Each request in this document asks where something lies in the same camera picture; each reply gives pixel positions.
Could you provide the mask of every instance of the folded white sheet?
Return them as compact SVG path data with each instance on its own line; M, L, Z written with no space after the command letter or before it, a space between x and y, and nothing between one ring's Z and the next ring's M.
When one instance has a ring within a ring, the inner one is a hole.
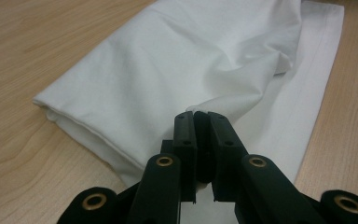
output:
M160 0L40 92L34 103L127 185L172 139L173 118L213 111L293 181L333 64L343 7L300 1ZM211 190L181 223L236 223Z

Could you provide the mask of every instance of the wood grain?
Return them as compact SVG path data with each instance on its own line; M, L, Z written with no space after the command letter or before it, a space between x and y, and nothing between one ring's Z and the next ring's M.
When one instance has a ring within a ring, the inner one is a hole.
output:
M55 223L83 189L125 186L104 162L32 104L32 98L151 0L0 1L0 223ZM358 1L296 180L319 198L358 194Z

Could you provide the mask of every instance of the white cloth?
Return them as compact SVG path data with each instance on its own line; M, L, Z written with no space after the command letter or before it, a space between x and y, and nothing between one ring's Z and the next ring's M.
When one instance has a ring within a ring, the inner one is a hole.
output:
M229 118L248 151L292 181L333 64L343 7L300 1L160 0L34 103L131 185L188 110ZM210 189L181 223L236 223Z

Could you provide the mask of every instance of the wooden table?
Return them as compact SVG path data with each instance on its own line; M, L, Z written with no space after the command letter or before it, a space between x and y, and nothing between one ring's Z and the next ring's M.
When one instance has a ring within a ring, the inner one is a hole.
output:
M32 98L151 0L0 1L0 223L54 223L83 189L125 187ZM358 194L358 1L345 6L337 58L296 180L319 199Z

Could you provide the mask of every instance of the metal grommet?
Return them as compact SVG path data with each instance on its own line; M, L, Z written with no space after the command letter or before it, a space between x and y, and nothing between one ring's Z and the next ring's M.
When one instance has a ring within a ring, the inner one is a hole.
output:
M173 159L171 157L160 157L157 159L156 164L159 166L169 166L173 164Z
M347 212L358 214L358 202L344 195L334 197L334 202Z
M263 159L258 157L252 157L251 159L249 159L249 163L256 167L265 167L267 165L267 163Z
M83 200L82 206L86 210L95 210L102 207L106 203L106 195L102 193L94 193Z

